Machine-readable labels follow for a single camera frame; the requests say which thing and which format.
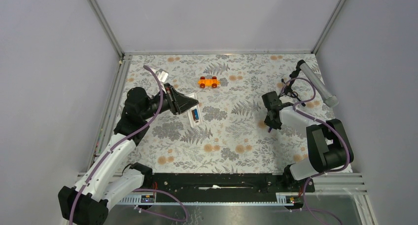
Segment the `white remote control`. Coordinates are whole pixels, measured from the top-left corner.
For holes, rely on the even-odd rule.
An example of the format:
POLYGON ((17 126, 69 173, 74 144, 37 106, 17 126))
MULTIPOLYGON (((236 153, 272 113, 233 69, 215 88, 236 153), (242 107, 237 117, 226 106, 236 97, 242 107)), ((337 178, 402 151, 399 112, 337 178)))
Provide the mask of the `white remote control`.
POLYGON ((192 128, 199 126, 203 123, 199 102, 197 103, 197 105, 188 110, 187 115, 192 128))

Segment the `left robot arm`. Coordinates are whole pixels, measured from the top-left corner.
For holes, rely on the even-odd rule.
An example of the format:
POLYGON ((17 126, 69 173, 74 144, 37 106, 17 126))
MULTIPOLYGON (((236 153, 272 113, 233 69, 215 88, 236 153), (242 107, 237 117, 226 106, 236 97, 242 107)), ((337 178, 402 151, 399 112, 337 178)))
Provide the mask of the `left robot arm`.
POLYGON ((91 168, 73 187, 58 193, 64 219, 77 225, 102 225, 109 211, 136 189, 155 188, 152 169, 133 163, 117 180, 111 182, 117 166, 139 145, 157 115, 170 111, 182 114, 198 105, 198 100, 181 94, 165 83, 150 97, 142 87, 128 91, 121 118, 107 147, 91 168))

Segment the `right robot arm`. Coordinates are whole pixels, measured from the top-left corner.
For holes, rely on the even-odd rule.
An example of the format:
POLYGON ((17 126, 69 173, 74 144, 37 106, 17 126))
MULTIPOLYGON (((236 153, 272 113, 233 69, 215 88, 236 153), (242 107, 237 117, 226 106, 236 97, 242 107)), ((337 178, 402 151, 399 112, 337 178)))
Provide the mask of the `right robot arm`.
POLYGON ((284 188, 296 191, 302 180, 327 172, 344 170, 354 159, 347 134, 338 119, 323 121, 297 109, 292 103, 283 103, 276 92, 262 95, 267 109, 264 123, 269 130, 291 127, 307 139, 308 157, 291 164, 284 170, 284 188))

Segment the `orange toy car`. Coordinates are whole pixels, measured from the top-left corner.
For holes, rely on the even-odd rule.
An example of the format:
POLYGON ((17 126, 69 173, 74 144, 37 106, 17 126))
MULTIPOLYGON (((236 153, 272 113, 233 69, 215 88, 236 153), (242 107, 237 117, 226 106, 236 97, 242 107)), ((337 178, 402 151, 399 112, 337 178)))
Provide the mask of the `orange toy car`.
POLYGON ((217 88, 220 86, 220 81, 217 79, 216 76, 212 76, 210 78, 206 78, 202 76, 198 80, 198 86, 200 88, 206 88, 206 87, 217 88))

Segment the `floral table mat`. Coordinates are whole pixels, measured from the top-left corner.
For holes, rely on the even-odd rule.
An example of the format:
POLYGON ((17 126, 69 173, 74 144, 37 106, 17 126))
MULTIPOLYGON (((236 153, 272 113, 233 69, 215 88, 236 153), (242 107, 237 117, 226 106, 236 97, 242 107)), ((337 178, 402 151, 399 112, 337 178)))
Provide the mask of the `floral table mat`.
POLYGON ((268 133, 261 98, 279 92, 300 60, 321 75, 313 54, 134 56, 125 92, 142 87, 155 95, 156 81, 143 66, 166 70, 178 92, 197 96, 203 123, 192 128, 186 113, 161 113, 117 172, 139 162, 158 173, 280 173, 307 158, 306 138, 298 131, 283 126, 268 133), (220 86, 200 88, 202 76, 216 76, 220 86))

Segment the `silver microphone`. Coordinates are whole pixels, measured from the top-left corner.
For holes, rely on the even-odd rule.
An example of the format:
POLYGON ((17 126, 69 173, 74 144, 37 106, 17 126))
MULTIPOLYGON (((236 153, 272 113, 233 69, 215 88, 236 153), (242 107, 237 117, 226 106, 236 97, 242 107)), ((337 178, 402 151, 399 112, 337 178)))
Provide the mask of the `silver microphone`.
POLYGON ((339 101, 337 97, 332 94, 320 78, 313 72, 309 65, 304 61, 300 60, 297 63, 297 69, 300 69, 308 80, 313 84, 316 90, 319 92, 324 104, 329 108, 334 108, 338 105, 339 101))

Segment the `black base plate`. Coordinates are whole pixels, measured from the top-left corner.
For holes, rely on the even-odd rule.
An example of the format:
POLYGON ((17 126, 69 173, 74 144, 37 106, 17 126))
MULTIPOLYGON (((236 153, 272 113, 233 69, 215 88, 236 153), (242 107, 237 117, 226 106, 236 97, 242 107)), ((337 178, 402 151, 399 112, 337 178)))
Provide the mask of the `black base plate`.
POLYGON ((157 193, 174 197, 179 194, 202 193, 289 193, 299 195, 303 189, 314 192, 312 182, 291 181, 287 176, 271 173, 154 173, 144 179, 142 188, 157 189, 157 193))

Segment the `aluminium frame rails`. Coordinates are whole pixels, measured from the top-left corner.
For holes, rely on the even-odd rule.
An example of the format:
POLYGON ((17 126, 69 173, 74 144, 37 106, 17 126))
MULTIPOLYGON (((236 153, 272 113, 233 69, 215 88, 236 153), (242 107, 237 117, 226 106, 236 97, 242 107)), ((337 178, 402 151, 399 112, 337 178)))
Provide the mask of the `aluminium frame rails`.
POLYGON ((105 135, 106 130, 110 128, 111 123, 116 120, 116 104, 122 98, 122 77, 127 76, 128 66, 131 64, 131 58, 134 55, 210 55, 210 54, 220 54, 220 55, 234 55, 234 54, 243 54, 243 55, 261 55, 261 54, 314 54, 316 55, 325 42, 329 32, 331 31, 336 19, 338 18, 340 12, 342 11, 347 0, 335 0, 335 5, 333 6, 332 12, 329 13, 327 17, 327 22, 323 26, 320 34, 315 37, 315 42, 312 45, 307 45, 305 38, 301 39, 302 46, 296 46, 290 48, 288 44, 283 43, 281 48, 256 48, 251 47, 247 49, 226 49, 226 48, 215 48, 215 49, 198 49, 196 47, 188 49, 167 49, 167 50, 147 50, 147 49, 133 49, 133 48, 124 48, 121 45, 119 38, 114 33, 114 25, 109 23, 106 18, 106 14, 103 12, 100 7, 98 0, 87 0, 90 5, 91 10, 96 16, 98 23, 102 27, 103 33, 108 38, 111 46, 116 52, 119 62, 118 68, 115 72, 112 84, 110 86, 110 91, 107 96, 104 113, 102 115, 99 131, 96 136, 97 144, 95 144, 92 153, 96 153, 97 149, 100 149, 102 143, 108 139, 105 135))

